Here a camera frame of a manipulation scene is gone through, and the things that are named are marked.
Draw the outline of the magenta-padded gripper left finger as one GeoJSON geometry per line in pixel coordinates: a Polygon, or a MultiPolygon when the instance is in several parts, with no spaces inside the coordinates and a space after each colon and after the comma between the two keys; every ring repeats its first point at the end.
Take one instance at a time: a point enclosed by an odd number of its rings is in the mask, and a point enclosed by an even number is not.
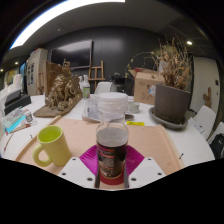
{"type": "Polygon", "coordinates": [[[97,146],[90,147],[80,157],[72,157],[58,176],[84,188],[98,188],[100,171],[97,146]]]}

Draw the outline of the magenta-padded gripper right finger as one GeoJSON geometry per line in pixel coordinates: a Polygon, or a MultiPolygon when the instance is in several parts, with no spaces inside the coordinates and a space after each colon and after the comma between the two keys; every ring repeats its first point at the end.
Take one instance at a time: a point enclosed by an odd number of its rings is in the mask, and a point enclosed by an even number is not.
{"type": "Polygon", "coordinates": [[[128,145],[124,165],[124,186],[139,188],[165,177],[166,174],[152,157],[144,157],[128,145]]]}

